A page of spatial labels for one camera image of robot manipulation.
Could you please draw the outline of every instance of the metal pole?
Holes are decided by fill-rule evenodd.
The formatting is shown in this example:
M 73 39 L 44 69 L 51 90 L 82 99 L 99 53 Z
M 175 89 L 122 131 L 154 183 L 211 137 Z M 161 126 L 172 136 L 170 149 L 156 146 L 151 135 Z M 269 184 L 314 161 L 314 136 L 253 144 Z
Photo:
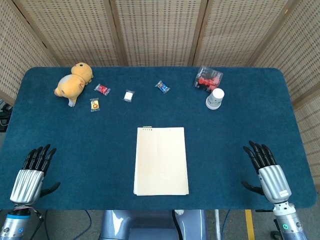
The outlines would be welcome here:
M 216 240 L 221 240 L 221 232 L 220 232 L 220 218 L 219 218 L 219 210 L 214 210 L 214 218 L 215 218 L 215 236 Z

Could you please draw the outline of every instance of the yellow plush toy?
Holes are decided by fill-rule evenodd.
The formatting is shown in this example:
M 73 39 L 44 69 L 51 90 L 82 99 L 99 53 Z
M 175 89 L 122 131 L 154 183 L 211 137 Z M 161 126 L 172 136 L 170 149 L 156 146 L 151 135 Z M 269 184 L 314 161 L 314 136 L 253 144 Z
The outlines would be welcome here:
M 64 76 L 58 83 L 54 94 L 58 97 L 65 97 L 69 99 L 69 106 L 74 107 L 78 96 L 82 93 L 85 85 L 91 83 L 93 78 L 91 67 L 79 62 L 71 68 L 71 74 Z

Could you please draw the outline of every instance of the blue candy wrapper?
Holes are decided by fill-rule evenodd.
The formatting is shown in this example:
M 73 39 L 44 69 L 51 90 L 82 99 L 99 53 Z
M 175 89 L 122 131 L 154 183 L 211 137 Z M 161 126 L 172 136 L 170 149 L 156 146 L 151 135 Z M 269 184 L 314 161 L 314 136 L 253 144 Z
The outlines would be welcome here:
M 161 80 L 155 85 L 155 87 L 158 87 L 164 94 L 166 94 L 170 87 L 167 87 Z

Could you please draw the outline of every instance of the white cup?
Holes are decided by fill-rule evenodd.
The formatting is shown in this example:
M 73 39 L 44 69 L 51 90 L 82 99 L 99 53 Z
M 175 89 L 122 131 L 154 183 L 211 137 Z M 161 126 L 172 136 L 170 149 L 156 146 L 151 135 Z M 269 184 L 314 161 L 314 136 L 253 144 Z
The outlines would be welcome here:
M 221 102 L 224 96 L 225 92 L 221 88 L 216 88 L 206 98 L 205 104 L 208 109 L 216 110 L 221 106 Z

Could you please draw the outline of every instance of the woven screen panel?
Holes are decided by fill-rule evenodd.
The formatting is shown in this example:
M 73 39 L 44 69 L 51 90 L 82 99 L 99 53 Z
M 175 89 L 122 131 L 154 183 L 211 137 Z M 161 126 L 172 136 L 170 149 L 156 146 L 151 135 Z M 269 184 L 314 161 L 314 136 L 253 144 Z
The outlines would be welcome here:
M 201 0 L 117 0 L 130 66 L 186 66 Z
M 214 0 L 197 66 L 244 66 L 287 0 Z
M 64 66 L 119 65 L 103 0 L 19 0 Z
M 255 63 L 283 72 L 292 101 L 319 83 L 319 16 L 319 0 L 301 0 Z
M 35 66 L 57 66 L 6 0 L 0 0 L 0 90 L 11 104 L 25 72 Z
M 295 117 L 314 183 L 320 184 L 320 96 L 296 109 Z

